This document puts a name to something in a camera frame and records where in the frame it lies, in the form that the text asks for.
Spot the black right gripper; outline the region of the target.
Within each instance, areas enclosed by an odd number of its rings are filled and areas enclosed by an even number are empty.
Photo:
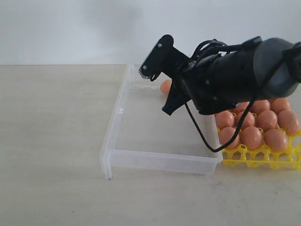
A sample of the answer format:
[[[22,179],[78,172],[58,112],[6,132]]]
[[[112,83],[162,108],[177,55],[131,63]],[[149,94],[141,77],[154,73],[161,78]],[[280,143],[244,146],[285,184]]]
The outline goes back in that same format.
[[[215,54],[193,62],[172,55],[172,86],[162,111],[174,111],[192,100],[201,115],[232,109],[250,101],[256,90],[253,53]]]

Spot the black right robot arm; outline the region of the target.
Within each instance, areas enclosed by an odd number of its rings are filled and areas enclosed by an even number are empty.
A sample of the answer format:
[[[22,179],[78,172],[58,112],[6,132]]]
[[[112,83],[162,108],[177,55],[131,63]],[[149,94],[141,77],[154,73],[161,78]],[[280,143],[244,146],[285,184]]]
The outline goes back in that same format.
[[[192,101],[201,115],[211,115],[242,102],[288,97],[300,81],[300,43],[261,37],[237,45],[212,40],[178,69],[162,109],[171,115]]]

